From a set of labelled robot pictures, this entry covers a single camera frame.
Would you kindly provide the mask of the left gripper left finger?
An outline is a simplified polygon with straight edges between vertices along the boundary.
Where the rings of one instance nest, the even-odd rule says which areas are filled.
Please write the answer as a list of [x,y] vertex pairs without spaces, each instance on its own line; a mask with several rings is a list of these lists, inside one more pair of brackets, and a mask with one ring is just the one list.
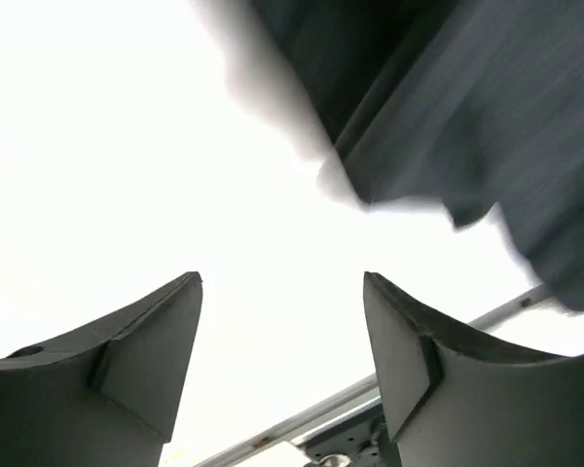
[[0,359],[0,467],[159,464],[199,325],[187,272],[143,299]]

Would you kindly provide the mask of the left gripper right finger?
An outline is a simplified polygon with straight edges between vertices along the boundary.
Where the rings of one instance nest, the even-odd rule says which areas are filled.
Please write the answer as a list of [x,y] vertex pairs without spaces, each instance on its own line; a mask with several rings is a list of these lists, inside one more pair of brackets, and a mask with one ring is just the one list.
[[503,341],[382,275],[363,301],[389,440],[405,466],[584,466],[584,354]]

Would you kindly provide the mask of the black trousers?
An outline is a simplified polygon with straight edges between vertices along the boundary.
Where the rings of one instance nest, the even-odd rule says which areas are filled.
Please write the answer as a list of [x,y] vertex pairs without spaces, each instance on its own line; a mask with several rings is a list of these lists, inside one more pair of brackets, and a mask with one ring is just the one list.
[[498,207],[517,252],[584,311],[584,1],[208,1],[236,96],[315,130],[334,191]]

